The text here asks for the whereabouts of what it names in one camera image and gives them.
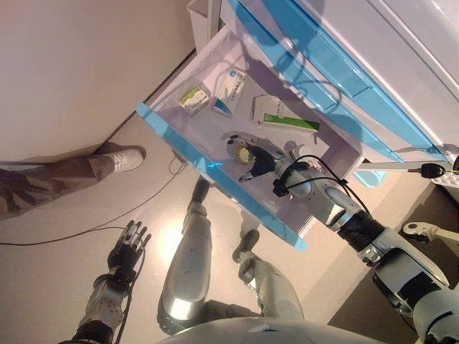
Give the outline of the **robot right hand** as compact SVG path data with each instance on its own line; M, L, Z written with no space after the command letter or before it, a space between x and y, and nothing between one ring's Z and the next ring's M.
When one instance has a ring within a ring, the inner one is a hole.
M227 145L239 145L246 148L254 157L252 168L242 174L239 182L250 181L275 170L275 164L285 157L282 148L267 138L260 138L249 133L233 133L226 138Z

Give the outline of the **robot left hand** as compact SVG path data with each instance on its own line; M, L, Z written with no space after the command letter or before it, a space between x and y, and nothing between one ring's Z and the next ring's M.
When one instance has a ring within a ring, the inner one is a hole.
M140 256L145 252L146 245L151 239L146 234L148 227L142 222L131 220L121 232L115 246L108 255L109 272L130 272L134 270Z

